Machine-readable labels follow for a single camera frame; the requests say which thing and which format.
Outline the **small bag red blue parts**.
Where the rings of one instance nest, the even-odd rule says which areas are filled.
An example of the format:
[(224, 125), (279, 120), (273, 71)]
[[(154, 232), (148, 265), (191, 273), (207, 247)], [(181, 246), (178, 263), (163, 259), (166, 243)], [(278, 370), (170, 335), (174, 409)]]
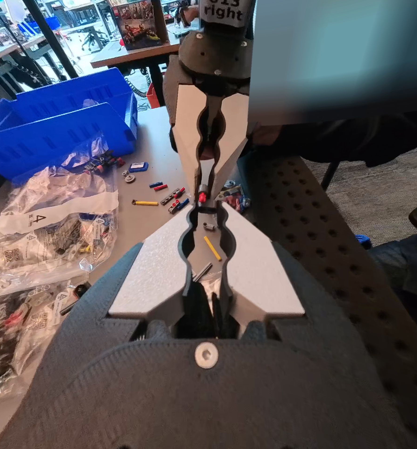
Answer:
[(225, 182), (215, 201), (227, 203), (240, 214), (251, 206), (251, 199), (245, 195), (241, 184), (232, 179)]

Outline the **wooden background desk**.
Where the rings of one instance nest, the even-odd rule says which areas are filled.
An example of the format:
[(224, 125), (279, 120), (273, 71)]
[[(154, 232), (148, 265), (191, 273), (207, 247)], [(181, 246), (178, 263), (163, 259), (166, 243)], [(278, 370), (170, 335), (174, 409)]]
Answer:
[(172, 34), (169, 36), (169, 42), (159, 46), (148, 48), (139, 48), (129, 50), (114, 41), (106, 45), (91, 60), (92, 68), (118, 67), (122, 65), (131, 66), (134, 69), (149, 67), (151, 65), (167, 64), (169, 56), (177, 54), (180, 46), (180, 39)]

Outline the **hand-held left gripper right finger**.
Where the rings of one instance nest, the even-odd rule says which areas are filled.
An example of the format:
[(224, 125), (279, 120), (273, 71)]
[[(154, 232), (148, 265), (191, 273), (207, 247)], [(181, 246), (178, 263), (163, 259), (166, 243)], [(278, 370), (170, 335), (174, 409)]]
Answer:
[(221, 338), (233, 338), (236, 326), (300, 318), (305, 309), (273, 242), (239, 212), (217, 204), (223, 263), (219, 299), (213, 306)]

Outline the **crumpled clear plastic bag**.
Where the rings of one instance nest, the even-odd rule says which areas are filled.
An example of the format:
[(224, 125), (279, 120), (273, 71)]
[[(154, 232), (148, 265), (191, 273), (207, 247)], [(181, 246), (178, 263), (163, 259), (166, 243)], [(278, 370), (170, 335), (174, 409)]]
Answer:
[(121, 168), (125, 160), (115, 155), (104, 135), (99, 132), (92, 138), (78, 144), (74, 149), (50, 158), (48, 162), (15, 176), (11, 184), (21, 187), (34, 175), (46, 170), (50, 175), (80, 175), (83, 173), (104, 176), (114, 168)]

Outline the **black perforated panel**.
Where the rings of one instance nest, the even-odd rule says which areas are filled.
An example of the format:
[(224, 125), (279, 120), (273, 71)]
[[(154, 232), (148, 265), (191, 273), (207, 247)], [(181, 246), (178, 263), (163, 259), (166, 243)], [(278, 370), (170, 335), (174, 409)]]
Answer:
[(337, 299), (417, 438), (417, 324), (299, 157), (238, 162), (255, 224)]

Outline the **black orange lego assembly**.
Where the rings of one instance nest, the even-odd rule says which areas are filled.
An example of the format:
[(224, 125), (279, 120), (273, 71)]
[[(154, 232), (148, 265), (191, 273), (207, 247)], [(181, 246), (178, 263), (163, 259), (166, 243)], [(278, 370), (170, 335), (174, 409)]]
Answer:
[(77, 285), (73, 290), (73, 296), (75, 300), (69, 304), (68, 306), (64, 307), (60, 310), (60, 316), (65, 316), (68, 314), (72, 308), (75, 306), (77, 301), (91, 288), (91, 284), (89, 282), (85, 282), (83, 284)]

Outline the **person's leg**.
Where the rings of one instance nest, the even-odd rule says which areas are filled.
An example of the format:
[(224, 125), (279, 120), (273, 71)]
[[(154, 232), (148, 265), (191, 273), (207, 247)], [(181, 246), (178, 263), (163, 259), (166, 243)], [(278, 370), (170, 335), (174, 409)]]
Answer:
[[(408, 218), (417, 229), (417, 207)], [(417, 297), (417, 234), (375, 246), (368, 254), (384, 271), (394, 290)]]

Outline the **grey lego axle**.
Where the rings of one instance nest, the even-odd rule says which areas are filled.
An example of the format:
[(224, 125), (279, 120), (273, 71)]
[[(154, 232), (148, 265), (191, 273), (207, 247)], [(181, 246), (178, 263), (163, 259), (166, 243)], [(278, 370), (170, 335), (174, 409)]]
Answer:
[(198, 282), (203, 276), (205, 276), (206, 274), (208, 274), (208, 272), (211, 270), (212, 268), (212, 263), (208, 263), (206, 264), (203, 269), (197, 273), (196, 275), (194, 275), (193, 277), (193, 281), (194, 282)]

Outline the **red lego set box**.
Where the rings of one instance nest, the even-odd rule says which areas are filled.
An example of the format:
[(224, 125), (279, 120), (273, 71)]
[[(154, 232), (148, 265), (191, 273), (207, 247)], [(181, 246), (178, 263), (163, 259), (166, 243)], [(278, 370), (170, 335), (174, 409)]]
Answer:
[(108, 3), (127, 51), (169, 43), (159, 0), (110, 0)]

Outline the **dark grey lego plate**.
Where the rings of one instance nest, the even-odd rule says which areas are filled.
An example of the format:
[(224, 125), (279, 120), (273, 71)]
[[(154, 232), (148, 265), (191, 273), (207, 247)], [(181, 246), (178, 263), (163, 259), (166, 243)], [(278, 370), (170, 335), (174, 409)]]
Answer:
[(160, 201), (160, 205), (168, 206), (168, 212), (174, 215), (189, 203), (189, 198), (185, 196), (186, 188), (179, 188), (172, 191)]

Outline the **person's right forearm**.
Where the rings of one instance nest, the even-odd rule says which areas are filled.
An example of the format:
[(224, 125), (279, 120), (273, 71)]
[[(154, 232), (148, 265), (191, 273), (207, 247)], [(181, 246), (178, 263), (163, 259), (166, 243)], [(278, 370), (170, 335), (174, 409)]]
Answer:
[(417, 111), (286, 125), (275, 145), (313, 162), (362, 161), (374, 167), (417, 148)]

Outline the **yellow lego axle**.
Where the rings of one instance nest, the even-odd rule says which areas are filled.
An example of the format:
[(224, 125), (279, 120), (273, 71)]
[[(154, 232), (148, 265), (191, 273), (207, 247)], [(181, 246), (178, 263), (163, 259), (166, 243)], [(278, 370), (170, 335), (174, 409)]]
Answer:
[(219, 262), (222, 261), (221, 255), (218, 253), (218, 251), (216, 250), (214, 245), (211, 243), (208, 236), (204, 236), (203, 239), (204, 239), (205, 243), (207, 244), (207, 246), (209, 247), (209, 249), (211, 250), (211, 252), (213, 253), (214, 257), (217, 259), (217, 261), (219, 261)]

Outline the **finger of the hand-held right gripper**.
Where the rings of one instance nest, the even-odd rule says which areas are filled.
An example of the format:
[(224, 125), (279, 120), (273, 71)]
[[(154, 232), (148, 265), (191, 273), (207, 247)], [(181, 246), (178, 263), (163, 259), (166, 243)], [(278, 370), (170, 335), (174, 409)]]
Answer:
[(249, 96), (235, 93), (222, 100), (221, 129), (215, 140), (214, 165), (209, 176), (210, 197), (220, 193), (247, 143)]
[(195, 85), (179, 84), (172, 136), (183, 173), (194, 198), (202, 182), (201, 159), (208, 158), (206, 136), (200, 130), (207, 124), (207, 95)]

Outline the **blue plastic bin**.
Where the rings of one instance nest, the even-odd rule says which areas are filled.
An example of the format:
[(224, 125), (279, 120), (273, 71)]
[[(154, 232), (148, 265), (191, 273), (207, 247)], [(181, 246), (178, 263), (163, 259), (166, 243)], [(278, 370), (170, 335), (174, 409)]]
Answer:
[(101, 133), (116, 157), (137, 141), (137, 99), (117, 68), (0, 100), (0, 175), (11, 180)]

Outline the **clear bag black orange parts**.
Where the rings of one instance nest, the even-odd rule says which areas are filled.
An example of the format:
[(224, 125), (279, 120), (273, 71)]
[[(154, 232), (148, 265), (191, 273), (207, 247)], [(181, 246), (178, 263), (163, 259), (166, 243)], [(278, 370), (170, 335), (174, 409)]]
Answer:
[(25, 388), (23, 372), (59, 329), (65, 318), (60, 310), (75, 300), (74, 288), (85, 282), (78, 278), (0, 295), (0, 398)]

